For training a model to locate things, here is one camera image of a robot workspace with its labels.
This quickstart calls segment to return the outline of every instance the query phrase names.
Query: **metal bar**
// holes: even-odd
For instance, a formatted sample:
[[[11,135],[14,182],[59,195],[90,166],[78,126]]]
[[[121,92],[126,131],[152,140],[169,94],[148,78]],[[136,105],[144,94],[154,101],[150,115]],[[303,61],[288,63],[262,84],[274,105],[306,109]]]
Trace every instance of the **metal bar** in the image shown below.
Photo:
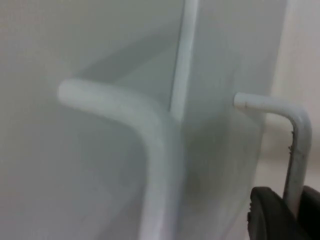
[[[283,200],[297,217],[312,143],[312,126],[307,112],[301,106],[282,99],[247,93],[237,93],[233,104],[237,108],[277,114],[290,120],[293,126],[293,141]]]
[[[169,113],[138,93],[80,79],[61,83],[58,99],[74,109],[124,123],[139,134],[148,159],[139,239],[174,240],[185,157],[179,128]]]

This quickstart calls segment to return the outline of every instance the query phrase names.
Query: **bent handle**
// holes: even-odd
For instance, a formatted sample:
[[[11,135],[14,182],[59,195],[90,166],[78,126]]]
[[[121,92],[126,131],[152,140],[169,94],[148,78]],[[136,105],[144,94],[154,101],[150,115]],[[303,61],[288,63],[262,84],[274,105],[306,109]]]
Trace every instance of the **bent handle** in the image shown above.
[[[120,87],[81,79],[62,82],[59,101],[119,121],[142,138],[147,179],[139,240],[174,240],[185,179],[185,153],[178,126],[162,106]]]

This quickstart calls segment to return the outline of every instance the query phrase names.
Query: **white metal rod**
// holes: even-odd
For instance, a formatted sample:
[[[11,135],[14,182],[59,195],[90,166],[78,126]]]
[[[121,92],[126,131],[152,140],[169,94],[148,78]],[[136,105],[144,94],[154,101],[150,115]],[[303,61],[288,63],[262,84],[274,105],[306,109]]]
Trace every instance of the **white metal rod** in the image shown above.
[[[312,142],[312,126],[307,112],[302,107],[282,99],[247,93],[237,93],[233,104],[237,108],[281,115],[292,123],[293,142],[283,200],[297,217]]]
[[[122,122],[142,138],[147,180],[140,240],[174,240],[185,178],[184,147],[179,128],[154,100],[122,88],[80,79],[59,86],[66,106]]]

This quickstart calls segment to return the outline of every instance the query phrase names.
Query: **white tubular frame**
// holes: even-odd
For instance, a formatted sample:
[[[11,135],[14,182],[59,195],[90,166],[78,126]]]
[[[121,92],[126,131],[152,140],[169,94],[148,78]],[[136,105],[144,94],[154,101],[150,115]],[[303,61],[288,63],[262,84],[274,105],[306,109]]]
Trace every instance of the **white tubular frame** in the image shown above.
[[[61,83],[58,99],[74,109],[119,121],[138,133],[148,161],[139,240],[174,240],[185,156],[179,128],[169,112],[138,93],[80,79]]]
[[[293,142],[283,200],[297,217],[312,143],[312,126],[307,112],[302,107],[281,99],[247,93],[237,93],[233,104],[241,109],[281,115],[293,125]]]

